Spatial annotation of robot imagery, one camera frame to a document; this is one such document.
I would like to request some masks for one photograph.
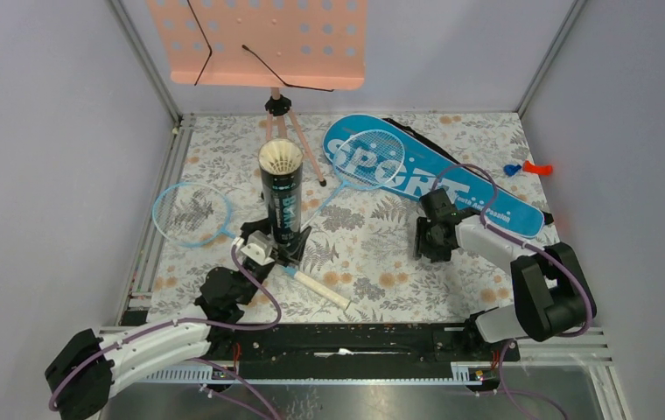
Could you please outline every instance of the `black linear rail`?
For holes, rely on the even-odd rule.
[[[225,336],[204,358],[231,361],[246,379],[442,379],[451,362],[485,362],[501,343],[467,350],[461,324],[289,324]],[[340,349],[358,354],[338,354]],[[506,361],[518,361],[517,348]]]

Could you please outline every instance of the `red toy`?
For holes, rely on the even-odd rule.
[[[551,173],[554,171],[554,168],[550,165],[547,164],[545,166],[536,166],[535,164],[530,163],[528,160],[523,163],[523,170],[525,172],[531,172],[535,173],[536,175],[551,175]]]

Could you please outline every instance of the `red wire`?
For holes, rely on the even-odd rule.
[[[234,343],[232,347],[232,362],[234,364],[234,371],[237,372],[237,362],[240,360],[240,355],[242,354],[242,348],[240,343]]]
[[[499,361],[500,361],[500,351],[495,352],[493,350],[493,363],[490,365],[490,370],[494,370],[497,367]]]

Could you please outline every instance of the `cable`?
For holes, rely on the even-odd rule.
[[[558,402],[550,399],[546,395],[542,395],[536,392],[530,392],[530,391],[511,391],[508,389],[508,385],[505,383],[505,376],[502,374],[502,364],[503,361],[505,360],[505,353],[508,352],[508,349],[510,348],[510,343],[515,342],[514,339],[509,339],[508,341],[505,342],[505,346],[502,347],[502,351],[500,352],[500,362],[497,364],[497,373],[498,376],[500,377],[500,385],[502,386],[502,392],[507,396],[507,398],[510,400],[511,403],[526,417],[530,418],[532,420],[538,420],[537,417],[533,416],[531,413],[529,413],[526,409],[524,409],[521,405],[518,404],[518,402],[515,400],[513,397],[513,394],[516,394],[517,396],[523,395],[523,396],[532,396],[534,398],[538,398],[540,400],[544,400],[545,402],[553,405],[557,410],[559,410],[560,413],[562,413],[562,416],[564,419],[570,418],[570,416],[567,414],[567,411],[565,411],[561,405],[559,405]]]
[[[126,337],[122,340],[123,344],[129,344],[130,342],[143,337],[149,333],[154,333],[157,330],[161,330],[163,328],[166,328],[168,326],[173,326],[177,327],[181,324],[188,324],[188,323],[195,323],[195,324],[206,324],[208,326],[217,326],[219,328],[227,328],[230,330],[238,330],[238,331],[261,331],[261,330],[267,330],[269,328],[273,328],[274,326],[277,326],[279,322],[281,322],[281,305],[278,304],[278,301],[276,300],[273,295],[270,294],[270,292],[263,287],[263,285],[258,282],[258,280],[253,277],[250,272],[248,272],[244,267],[242,267],[242,264],[240,261],[237,259],[237,245],[233,245],[231,250],[230,250],[230,255],[232,256],[232,261],[234,262],[234,265],[237,266],[237,268],[240,270],[240,272],[255,286],[260,290],[265,296],[268,297],[270,302],[273,304],[273,306],[276,308],[276,319],[271,321],[268,324],[260,324],[260,325],[237,325],[237,324],[227,324],[224,322],[220,321],[212,321],[210,319],[202,319],[202,318],[181,318],[178,319],[177,321],[173,322],[173,320],[168,320],[165,321],[161,324],[155,324],[151,326],[150,328],[146,328],[140,332],[135,333],[134,335],[130,335],[129,337]],[[67,386],[68,383],[72,381],[72,379],[82,371],[85,367],[93,363],[95,360],[97,360],[99,357],[103,356],[104,354],[119,349],[121,348],[122,344],[119,343],[118,341],[110,346],[104,347],[102,350],[93,353],[90,357],[85,359],[80,365],[78,365],[75,369],[73,369],[72,372],[70,372],[62,382],[59,383],[59,386],[54,389],[52,392],[52,396],[49,398],[49,410],[51,411],[57,411],[57,398],[60,397],[60,394],[62,393],[62,390]]]
[[[537,400],[542,400],[545,403],[550,404],[552,407],[554,407],[559,413],[564,417],[565,420],[570,418],[569,413],[565,409],[562,408],[561,405],[559,405],[559,402],[556,402],[552,400],[551,398],[547,397],[546,395],[539,394],[537,392],[532,392],[532,391],[510,391],[511,393],[517,395],[517,396],[527,396],[530,398],[535,398]],[[487,391],[487,392],[472,392],[472,391],[465,391],[465,392],[451,392],[450,394],[454,394],[457,396],[476,396],[478,398],[485,398],[488,396],[496,396],[498,394],[505,394],[505,390],[503,389],[496,389],[495,391]]]
[[[580,327],[579,330],[575,332],[562,332],[557,334],[559,337],[578,337],[580,335],[583,335],[588,328],[590,328],[590,323],[592,322],[592,307],[590,304],[590,299],[587,296],[587,292],[585,292],[585,289],[583,286],[580,284],[578,279],[573,275],[564,265],[562,265],[559,261],[557,261],[556,258],[553,256],[549,255],[546,251],[544,251],[542,248],[537,247],[536,245],[532,243],[528,243],[526,241],[522,241],[519,238],[516,238],[509,234],[508,232],[503,231],[502,229],[494,226],[492,223],[487,222],[487,209],[497,200],[497,196],[499,193],[499,189],[497,184],[494,182],[493,177],[490,176],[487,171],[484,169],[478,167],[476,164],[452,164],[445,168],[444,170],[441,171],[436,176],[436,179],[433,180],[433,185],[430,187],[430,190],[433,191],[436,189],[436,186],[438,183],[443,179],[444,175],[447,172],[453,171],[454,169],[458,168],[472,168],[476,171],[479,171],[482,173],[482,175],[485,176],[485,179],[492,184],[493,187],[493,197],[485,204],[485,206],[482,208],[482,211],[479,212],[479,221],[482,223],[482,226],[485,227],[485,229],[495,233],[499,237],[506,239],[516,245],[521,245],[521,247],[529,249],[533,252],[536,252],[538,255],[543,256],[546,258],[552,265],[557,267],[560,271],[562,271],[562,274],[567,276],[567,278],[570,280],[570,283],[572,284],[572,287],[575,289],[575,291],[580,295],[580,298],[583,300],[583,306],[585,308],[585,322],[583,323],[583,326]]]
[[[248,53],[253,54],[253,56],[255,56],[258,59],[258,61],[260,61],[265,66],[265,68],[267,68],[271,73],[273,73],[273,75],[276,76],[276,78],[279,79],[281,81],[281,83],[284,86],[286,86],[287,88],[318,90],[320,92],[334,92],[335,91],[335,89],[323,89],[323,88],[320,88],[320,87],[299,86],[299,85],[292,85],[290,83],[286,83],[286,80],[281,79],[281,76],[279,76],[278,73],[274,72],[273,69],[270,68],[270,66],[268,64],[266,64],[266,62],[263,61],[263,59],[260,58],[260,56],[258,54],[256,54],[256,52],[251,50],[249,46],[247,46],[245,44],[242,44],[242,49],[247,51]]]
[[[493,351],[493,362],[490,364],[490,370],[497,368],[497,363],[500,360],[500,352]]]
[[[528,243],[526,241],[522,241],[519,238],[516,238],[509,234],[508,232],[503,231],[502,229],[499,229],[495,227],[492,223],[487,222],[487,209],[497,200],[498,193],[499,193],[499,188],[497,186],[497,183],[494,182],[493,177],[490,176],[487,171],[484,169],[480,168],[476,164],[452,164],[448,166],[447,168],[443,169],[437,176],[436,179],[433,180],[433,185],[430,187],[430,190],[433,191],[436,189],[438,186],[438,183],[443,179],[444,175],[447,172],[453,171],[454,169],[457,168],[471,168],[474,169],[475,171],[481,172],[482,175],[485,176],[485,179],[492,185],[493,187],[493,197],[485,204],[485,206],[482,208],[482,211],[479,212],[479,221],[482,223],[482,226],[485,227],[485,229],[497,234],[499,237],[506,239],[512,243],[515,243],[517,245],[521,245],[521,247],[524,247],[526,249],[529,249],[533,252],[536,252],[540,256],[543,256],[546,258],[551,264],[553,264],[555,267],[557,267],[562,273],[567,276],[567,278],[570,280],[570,283],[572,284],[572,287],[575,289],[575,291],[580,295],[580,297],[583,299],[583,305],[585,308],[585,322],[583,323],[582,327],[580,327],[579,330],[575,332],[563,332],[560,334],[557,334],[557,336],[560,337],[577,337],[580,335],[583,335],[588,328],[590,328],[590,323],[592,322],[592,307],[590,304],[590,299],[587,296],[587,292],[585,292],[585,289],[582,287],[578,279],[573,275],[564,265],[562,265],[559,261],[557,261],[556,258],[553,256],[549,255],[546,251],[544,251],[542,248],[537,247],[536,245],[533,245],[531,243]],[[509,339],[506,341],[505,346],[503,346],[502,350],[500,351],[500,359],[497,364],[498,368],[498,376],[500,377],[500,382],[502,386],[502,391],[507,398],[510,400],[511,403],[527,418],[530,419],[536,419],[531,413],[529,413],[526,409],[524,409],[521,405],[518,404],[518,402],[515,400],[513,397],[513,394],[516,395],[524,395],[524,396],[533,396],[534,398],[539,398],[541,400],[544,400],[554,407],[556,407],[557,410],[559,410],[564,418],[569,418],[567,415],[567,412],[556,402],[553,400],[550,400],[547,396],[541,395],[541,394],[536,394],[532,392],[527,392],[527,391],[511,391],[508,389],[508,385],[505,383],[505,378],[502,375],[502,364],[503,361],[505,360],[505,353],[508,352],[508,349],[510,347],[510,343],[514,342],[514,339]]]
[[[212,55],[214,55],[214,49],[212,48],[212,45],[209,44],[209,39],[207,38],[207,35],[204,32],[204,27],[201,25],[199,18],[196,16],[196,12],[193,11],[193,6],[191,6],[191,0],[185,0],[185,2],[188,4],[188,8],[191,9],[191,14],[193,14],[193,19],[196,20],[196,25],[199,26],[199,31],[201,31],[201,36],[203,36],[204,41],[206,41],[206,46],[209,47],[209,56],[206,57],[206,61],[204,61],[204,66],[201,68],[201,71],[199,72],[199,77],[197,77],[196,81],[193,83],[193,85],[196,86],[199,84],[199,80],[201,80],[201,76],[204,74],[204,70],[207,69],[207,64],[209,64],[209,60],[212,58]]]
[[[258,392],[257,389],[255,389],[255,388],[254,388],[252,385],[250,385],[247,381],[245,381],[244,379],[242,379],[242,377],[239,376],[238,374],[236,374],[235,372],[232,372],[232,371],[230,371],[230,370],[228,370],[228,369],[225,369],[224,367],[221,367],[221,366],[217,365],[216,363],[214,363],[214,362],[212,362],[212,361],[209,361],[209,360],[203,360],[203,359],[191,359],[191,361],[196,361],[196,362],[198,362],[198,363],[203,363],[203,364],[205,364],[205,365],[211,366],[212,368],[221,371],[221,372],[224,373],[225,375],[232,376],[232,377],[235,378],[237,381],[239,381],[242,385],[244,385],[245,388],[248,389],[248,391],[252,392],[253,395],[255,395],[256,397],[258,397],[258,400],[260,400],[260,402],[261,402],[261,403],[262,403],[262,404],[263,404],[263,405],[264,405],[264,406],[270,411],[270,414],[273,415],[273,418],[275,418],[276,420],[281,420],[281,417],[278,415],[278,413],[277,413],[276,410],[273,408],[273,406],[270,404],[270,402],[269,402],[268,400],[266,400],[266,399],[261,395],[261,393]],[[252,408],[248,407],[248,406],[245,405],[244,403],[241,403],[240,405],[242,405],[242,407],[245,407],[246,409],[249,409],[249,410],[255,412],[255,409],[252,409]]]

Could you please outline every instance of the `white handle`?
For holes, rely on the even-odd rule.
[[[346,299],[335,293],[334,291],[326,288],[324,285],[318,283],[315,279],[307,276],[301,271],[297,271],[294,274],[294,278],[297,279],[301,284],[307,286],[309,289],[320,295],[321,297],[333,302],[337,306],[341,307],[344,310],[348,309],[348,306],[351,304],[350,299]]]

